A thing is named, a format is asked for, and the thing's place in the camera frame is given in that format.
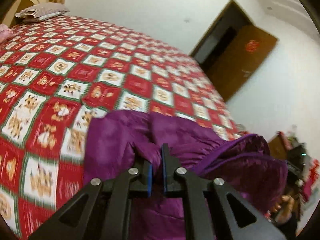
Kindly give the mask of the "person's right hand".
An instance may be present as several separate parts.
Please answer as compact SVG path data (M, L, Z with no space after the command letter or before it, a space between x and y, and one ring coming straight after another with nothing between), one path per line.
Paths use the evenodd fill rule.
M288 222L292 217L292 210L295 204L293 197L289 195L281 196L280 200L271 208L273 220L278 224Z

